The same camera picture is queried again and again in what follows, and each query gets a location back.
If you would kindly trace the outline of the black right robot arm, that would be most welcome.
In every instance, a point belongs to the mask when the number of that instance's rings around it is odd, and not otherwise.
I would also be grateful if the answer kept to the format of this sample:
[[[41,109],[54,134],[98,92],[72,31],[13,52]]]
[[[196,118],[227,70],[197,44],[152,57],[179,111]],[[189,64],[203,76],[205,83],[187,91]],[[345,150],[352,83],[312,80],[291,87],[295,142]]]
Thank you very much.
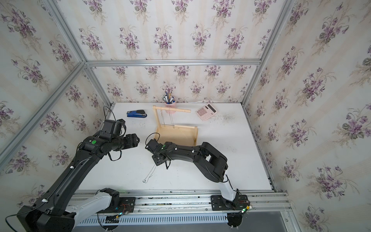
[[[227,175],[228,159],[208,142],[197,145],[190,136],[161,137],[159,132],[150,134],[145,141],[145,149],[152,154],[155,166],[165,165],[169,169],[174,160],[193,163],[209,181],[218,183],[221,194],[211,197],[214,211],[239,210],[245,213],[251,209],[247,196],[234,188]]]

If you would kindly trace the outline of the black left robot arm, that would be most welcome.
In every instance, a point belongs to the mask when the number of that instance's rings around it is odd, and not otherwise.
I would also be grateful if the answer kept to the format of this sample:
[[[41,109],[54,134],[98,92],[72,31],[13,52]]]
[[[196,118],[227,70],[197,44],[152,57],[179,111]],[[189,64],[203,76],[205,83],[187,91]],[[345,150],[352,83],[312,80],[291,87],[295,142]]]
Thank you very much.
[[[104,156],[112,151],[135,148],[140,139],[135,133],[126,134],[123,119],[105,119],[102,129],[84,139],[76,149],[69,166],[31,206],[22,206],[17,217],[27,232],[70,232],[81,221],[105,209],[120,208],[119,192],[103,188],[81,206],[68,207],[72,196],[85,177]]]

